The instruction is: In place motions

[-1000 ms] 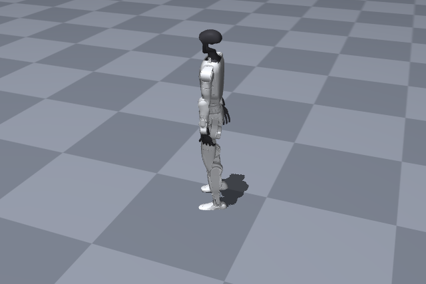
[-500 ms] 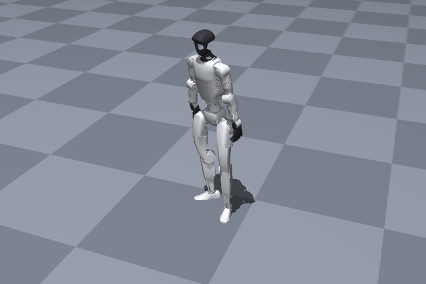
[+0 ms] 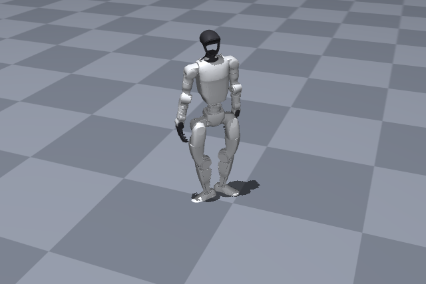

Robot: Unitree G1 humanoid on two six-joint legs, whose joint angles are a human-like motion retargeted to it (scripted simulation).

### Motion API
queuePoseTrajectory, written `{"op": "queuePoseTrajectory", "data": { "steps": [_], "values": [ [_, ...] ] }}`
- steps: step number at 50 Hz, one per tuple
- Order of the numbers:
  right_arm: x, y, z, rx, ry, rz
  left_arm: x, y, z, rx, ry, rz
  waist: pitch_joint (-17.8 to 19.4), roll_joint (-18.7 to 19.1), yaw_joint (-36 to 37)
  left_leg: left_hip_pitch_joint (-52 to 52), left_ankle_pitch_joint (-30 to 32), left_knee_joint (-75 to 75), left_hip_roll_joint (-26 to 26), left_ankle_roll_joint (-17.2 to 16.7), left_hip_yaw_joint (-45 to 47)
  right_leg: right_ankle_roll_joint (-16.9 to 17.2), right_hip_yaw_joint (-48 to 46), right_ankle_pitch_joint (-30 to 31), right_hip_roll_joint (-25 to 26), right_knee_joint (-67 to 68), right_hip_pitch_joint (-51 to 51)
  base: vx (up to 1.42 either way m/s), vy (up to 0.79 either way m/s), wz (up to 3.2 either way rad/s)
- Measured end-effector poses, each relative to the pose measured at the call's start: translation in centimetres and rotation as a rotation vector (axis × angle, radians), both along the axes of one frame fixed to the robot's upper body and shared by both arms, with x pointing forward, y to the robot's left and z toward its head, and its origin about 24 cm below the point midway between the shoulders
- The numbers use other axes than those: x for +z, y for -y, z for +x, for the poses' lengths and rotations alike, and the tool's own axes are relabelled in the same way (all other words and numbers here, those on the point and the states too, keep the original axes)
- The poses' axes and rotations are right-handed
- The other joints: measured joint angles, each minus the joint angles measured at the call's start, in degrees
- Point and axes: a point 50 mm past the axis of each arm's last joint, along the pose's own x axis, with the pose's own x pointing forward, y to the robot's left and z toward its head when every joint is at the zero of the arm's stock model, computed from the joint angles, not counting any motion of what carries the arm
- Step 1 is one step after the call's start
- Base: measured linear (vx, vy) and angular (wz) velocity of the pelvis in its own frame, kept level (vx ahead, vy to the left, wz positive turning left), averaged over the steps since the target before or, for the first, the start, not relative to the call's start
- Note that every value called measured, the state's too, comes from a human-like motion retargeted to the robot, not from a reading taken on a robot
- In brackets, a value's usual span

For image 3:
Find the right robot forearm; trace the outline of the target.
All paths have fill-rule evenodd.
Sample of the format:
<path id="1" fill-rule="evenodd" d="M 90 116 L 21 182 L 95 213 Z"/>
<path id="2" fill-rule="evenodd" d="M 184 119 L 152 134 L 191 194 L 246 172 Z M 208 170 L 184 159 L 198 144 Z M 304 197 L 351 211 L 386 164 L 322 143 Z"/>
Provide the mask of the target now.
<path id="1" fill-rule="evenodd" d="M 179 103 L 178 103 L 178 112 L 177 112 L 177 118 L 175 119 L 175 123 L 178 127 L 179 122 L 183 122 L 186 120 L 186 113 L 188 109 L 188 104 L 181 103 L 182 101 L 182 94 L 180 95 Z"/>

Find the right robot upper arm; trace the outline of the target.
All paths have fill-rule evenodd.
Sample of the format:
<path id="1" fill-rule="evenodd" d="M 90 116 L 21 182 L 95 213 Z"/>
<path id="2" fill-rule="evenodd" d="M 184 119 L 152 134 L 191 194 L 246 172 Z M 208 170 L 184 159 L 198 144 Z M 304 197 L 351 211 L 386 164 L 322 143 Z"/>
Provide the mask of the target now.
<path id="1" fill-rule="evenodd" d="M 182 81 L 182 101 L 181 103 L 190 104 L 192 100 L 192 95 L 190 91 L 192 89 L 192 84 L 194 78 L 198 75 L 198 64 L 194 63 L 191 65 L 186 65 L 183 70 L 183 81 Z"/>

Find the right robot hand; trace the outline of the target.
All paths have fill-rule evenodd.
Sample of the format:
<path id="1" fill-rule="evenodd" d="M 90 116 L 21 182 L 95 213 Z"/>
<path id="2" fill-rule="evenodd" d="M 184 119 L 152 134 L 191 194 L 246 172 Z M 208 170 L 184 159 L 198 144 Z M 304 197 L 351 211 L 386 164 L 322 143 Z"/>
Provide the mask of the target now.
<path id="1" fill-rule="evenodd" d="M 183 135 L 185 135 L 185 134 L 183 134 L 183 131 L 182 131 L 182 129 L 184 128 L 184 124 L 183 124 L 183 122 L 179 122 L 179 123 L 178 123 L 178 127 L 177 127 L 177 125 L 176 125 L 176 128 L 177 128 L 177 132 L 178 132 L 178 135 L 179 135 L 180 139 L 181 139 L 183 142 L 188 142 L 188 141 L 187 141 L 188 139 L 185 139 L 186 137 L 185 137 L 185 136 L 183 136 Z"/>

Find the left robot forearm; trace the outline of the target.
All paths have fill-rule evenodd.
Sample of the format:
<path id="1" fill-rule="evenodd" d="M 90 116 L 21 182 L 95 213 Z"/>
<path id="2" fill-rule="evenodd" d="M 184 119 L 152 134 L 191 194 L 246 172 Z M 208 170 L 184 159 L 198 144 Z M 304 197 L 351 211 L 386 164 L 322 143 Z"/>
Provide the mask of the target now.
<path id="1" fill-rule="evenodd" d="M 240 109 L 240 97 L 241 97 L 241 92 L 242 92 L 242 91 L 240 91 L 240 92 L 238 92 L 238 93 L 236 93 L 236 94 L 232 94 L 232 93 L 231 93 L 231 98 L 232 98 L 232 103 L 231 103 L 232 108 L 231 108 L 231 111 L 232 111 L 232 113 L 233 113 L 233 114 L 235 114 L 235 112 L 236 112 L 237 110 L 240 110 L 240 111 L 241 111 L 241 109 Z"/>

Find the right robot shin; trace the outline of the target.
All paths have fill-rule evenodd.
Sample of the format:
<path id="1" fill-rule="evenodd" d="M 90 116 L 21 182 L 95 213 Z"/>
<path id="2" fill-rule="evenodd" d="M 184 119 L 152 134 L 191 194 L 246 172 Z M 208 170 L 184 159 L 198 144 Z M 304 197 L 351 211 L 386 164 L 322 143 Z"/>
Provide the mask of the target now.
<path id="1" fill-rule="evenodd" d="M 196 163 L 195 163 L 195 166 L 196 166 L 198 178 L 199 178 L 200 183 L 201 183 L 202 188 L 203 188 L 203 192 L 205 192 L 205 195 L 207 193 L 209 194 L 210 193 L 211 168 L 209 167 L 208 169 L 203 170 Z M 206 190 L 207 190 L 207 193 L 206 193 Z"/>

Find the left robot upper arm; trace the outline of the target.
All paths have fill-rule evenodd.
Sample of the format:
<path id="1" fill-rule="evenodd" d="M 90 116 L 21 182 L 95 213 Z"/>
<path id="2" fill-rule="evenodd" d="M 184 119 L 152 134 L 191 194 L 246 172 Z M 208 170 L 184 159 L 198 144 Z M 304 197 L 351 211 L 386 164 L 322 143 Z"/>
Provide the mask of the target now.
<path id="1" fill-rule="evenodd" d="M 226 57 L 226 59 L 229 62 L 229 80 L 230 80 L 229 91 L 232 94 L 236 94 L 236 93 L 242 91 L 242 86 L 238 82 L 238 77 L 239 77 L 239 72 L 238 72 L 239 62 L 233 56 L 225 56 L 225 57 Z"/>

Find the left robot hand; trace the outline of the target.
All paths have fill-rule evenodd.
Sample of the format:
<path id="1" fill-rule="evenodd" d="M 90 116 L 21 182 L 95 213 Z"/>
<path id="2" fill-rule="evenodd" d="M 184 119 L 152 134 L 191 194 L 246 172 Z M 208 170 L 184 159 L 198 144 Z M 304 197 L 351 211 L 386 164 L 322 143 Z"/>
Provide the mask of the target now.
<path id="1" fill-rule="evenodd" d="M 232 111 L 231 111 L 232 112 Z M 235 114 L 234 114 L 234 116 L 236 116 L 236 118 L 237 117 L 239 117 L 239 114 L 240 114 L 240 110 L 237 110 L 236 112 L 235 112 Z M 223 126 L 224 128 L 225 128 L 225 126 Z M 225 129 L 224 129 L 225 130 Z"/>

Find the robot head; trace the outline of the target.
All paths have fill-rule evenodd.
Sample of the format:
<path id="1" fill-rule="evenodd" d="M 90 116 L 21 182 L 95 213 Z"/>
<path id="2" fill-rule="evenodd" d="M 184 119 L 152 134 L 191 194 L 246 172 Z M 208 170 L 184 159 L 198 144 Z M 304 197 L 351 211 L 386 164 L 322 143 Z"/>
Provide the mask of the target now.
<path id="1" fill-rule="evenodd" d="M 201 58 L 201 60 L 207 57 L 209 58 L 209 60 L 204 59 L 204 61 L 209 63 L 216 62 L 218 60 L 218 57 L 215 58 L 215 56 L 218 54 L 218 51 L 220 49 L 219 35 L 213 30 L 203 31 L 200 35 L 200 42 L 203 44 L 204 50 L 206 51 L 206 55 L 203 58 Z M 209 51 L 207 50 L 206 46 L 216 44 L 216 43 L 218 43 L 216 50 L 209 50 Z"/>

